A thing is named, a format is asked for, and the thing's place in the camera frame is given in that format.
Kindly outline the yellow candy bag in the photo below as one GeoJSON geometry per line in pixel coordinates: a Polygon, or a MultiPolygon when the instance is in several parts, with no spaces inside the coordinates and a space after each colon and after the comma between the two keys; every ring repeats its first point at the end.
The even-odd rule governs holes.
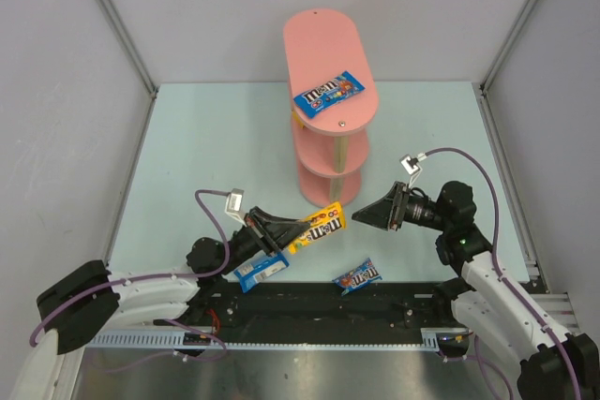
{"type": "Polygon", "coordinates": [[[315,244],[326,236],[347,228],[346,216],[339,201],[331,203],[317,213],[309,215],[306,221],[309,223],[308,230],[301,233],[288,246],[288,250],[292,255],[304,247],[315,244]]]}

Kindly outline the yellow M&M bag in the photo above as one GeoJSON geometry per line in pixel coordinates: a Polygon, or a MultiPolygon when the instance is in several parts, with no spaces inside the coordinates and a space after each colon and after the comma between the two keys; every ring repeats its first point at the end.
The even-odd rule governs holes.
{"type": "Polygon", "coordinates": [[[306,128],[306,125],[302,122],[302,120],[300,119],[300,117],[298,116],[298,114],[295,111],[292,111],[292,118],[301,129],[306,128]]]}

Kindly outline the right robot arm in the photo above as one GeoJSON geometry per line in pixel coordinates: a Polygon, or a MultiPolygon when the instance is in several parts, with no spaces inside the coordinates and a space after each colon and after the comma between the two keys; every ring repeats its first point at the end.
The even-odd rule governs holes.
{"type": "Polygon", "coordinates": [[[439,286],[446,307],[498,356],[518,365],[521,398],[598,398],[598,346],[587,334],[561,325],[494,259],[475,213],[473,190],[461,182],[446,183],[436,200],[396,182],[352,220],[381,230],[411,223],[440,233],[437,254],[457,274],[439,286]]]}

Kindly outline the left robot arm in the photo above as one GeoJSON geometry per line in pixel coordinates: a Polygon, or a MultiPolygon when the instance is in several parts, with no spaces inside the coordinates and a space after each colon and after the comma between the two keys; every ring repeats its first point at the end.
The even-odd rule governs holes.
{"type": "Polygon", "coordinates": [[[30,343],[35,345],[41,332],[55,331],[58,354],[67,354],[104,330],[195,315],[225,275],[259,252],[274,257],[308,229],[306,219],[253,207],[231,236],[198,239],[177,269],[126,274],[99,259],[88,261],[38,295],[40,323],[30,343]]]}

